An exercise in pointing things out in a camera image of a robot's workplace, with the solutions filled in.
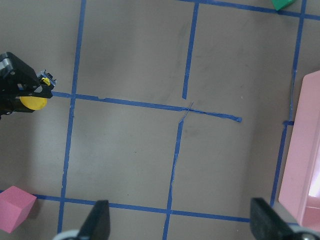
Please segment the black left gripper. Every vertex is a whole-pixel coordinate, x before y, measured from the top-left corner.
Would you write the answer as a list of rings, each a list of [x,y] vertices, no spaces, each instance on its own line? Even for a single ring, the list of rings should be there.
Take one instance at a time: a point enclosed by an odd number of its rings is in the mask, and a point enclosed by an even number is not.
[[[0,55],[0,115],[32,113],[20,97],[50,99],[53,86],[41,84],[34,69],[12,52]]]

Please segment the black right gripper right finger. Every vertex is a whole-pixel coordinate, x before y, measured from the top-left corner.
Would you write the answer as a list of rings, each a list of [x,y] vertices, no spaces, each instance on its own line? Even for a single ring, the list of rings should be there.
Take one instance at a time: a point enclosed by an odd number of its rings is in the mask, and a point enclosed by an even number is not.
[[[294,232],[263,198],[250,201],[250,230],[256,240],[291,240]]]

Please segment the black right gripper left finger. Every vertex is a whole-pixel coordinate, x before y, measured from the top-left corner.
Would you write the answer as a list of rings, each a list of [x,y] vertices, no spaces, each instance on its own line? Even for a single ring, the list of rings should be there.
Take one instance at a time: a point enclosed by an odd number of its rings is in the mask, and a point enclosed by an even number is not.
[[[108,240],[111,232],[110,208],[108,200],[98,200],[83,225],[77,240]]]

